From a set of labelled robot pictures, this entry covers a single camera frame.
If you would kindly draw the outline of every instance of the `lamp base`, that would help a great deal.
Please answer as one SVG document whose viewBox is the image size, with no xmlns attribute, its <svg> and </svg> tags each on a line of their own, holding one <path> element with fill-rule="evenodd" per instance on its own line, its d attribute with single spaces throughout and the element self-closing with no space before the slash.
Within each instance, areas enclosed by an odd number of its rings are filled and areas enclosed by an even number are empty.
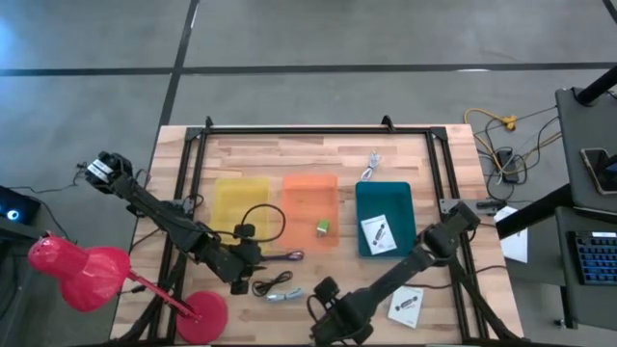
<svg viewBox="0 0 617 347">
<path fill-rule="evenodd" d="M 228 307 L 219 294 L 199 291 L 184 301 L 201 316 L 199 321 L 177 315 L 175 322 L 180 336 L 188 343 L 206 344 L 217 339 L 228 322 Z"/>
</svg>

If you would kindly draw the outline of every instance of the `phone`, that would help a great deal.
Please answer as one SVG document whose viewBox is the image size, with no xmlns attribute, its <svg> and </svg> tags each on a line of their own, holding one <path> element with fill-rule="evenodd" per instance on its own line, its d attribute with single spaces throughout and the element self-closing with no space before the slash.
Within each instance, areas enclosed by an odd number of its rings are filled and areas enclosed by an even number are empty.
<svg viewBox="0 0 617 347">
<path fill-rule="evenodd" d="M 606 149 L 586 148 L 582 160 L 600 194 L 617 194 L 617 156 L 609 157 Z"/>
</svg>

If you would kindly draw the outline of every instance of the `white box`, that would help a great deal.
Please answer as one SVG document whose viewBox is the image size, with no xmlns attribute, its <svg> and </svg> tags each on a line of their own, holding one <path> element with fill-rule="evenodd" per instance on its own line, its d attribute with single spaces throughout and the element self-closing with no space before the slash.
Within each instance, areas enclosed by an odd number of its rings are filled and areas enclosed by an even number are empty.
<svg viewBox="0 0 617 347">
<path fill-rule="evenodd" d="M 381 254 L 396 249 L 396 242 L 389 229 L 386 215 L 363 220 L 360 224 L 371 254 Z"/>
<path fill-rule="evenodd" d="M 415 329 L 423 295 L 424 290 L 420 288 L 402 286 L 396 289 L 389 303 L 388 318 Z"/>
</svg>

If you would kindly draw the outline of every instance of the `keyboard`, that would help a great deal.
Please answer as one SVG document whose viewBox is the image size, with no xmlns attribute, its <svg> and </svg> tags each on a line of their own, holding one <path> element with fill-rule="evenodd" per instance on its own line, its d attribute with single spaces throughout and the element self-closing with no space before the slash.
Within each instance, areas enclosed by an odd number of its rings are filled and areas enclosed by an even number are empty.
<svg viewBox="0 0 617 347">
<path fill-rule="evenodd" d="M 571 231 L 581 284 L 617 285 L 617 232 Z"/>
</svg>

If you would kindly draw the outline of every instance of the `lamp shade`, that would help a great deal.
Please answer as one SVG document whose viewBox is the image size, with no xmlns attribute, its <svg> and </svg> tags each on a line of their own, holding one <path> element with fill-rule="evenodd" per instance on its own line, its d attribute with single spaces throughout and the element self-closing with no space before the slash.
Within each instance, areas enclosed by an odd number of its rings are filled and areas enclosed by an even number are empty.
<svg viewBox="0 0 617 347">
<path fill-rule="evenodd" d="M 28 261 L 33 268 L 55 277 L 65 301 L 82 312 L 95 310 L 116 296 L 130 271 L 124 250 L 81 248 L 54 235 L 35 243 Z"/>
</svg>

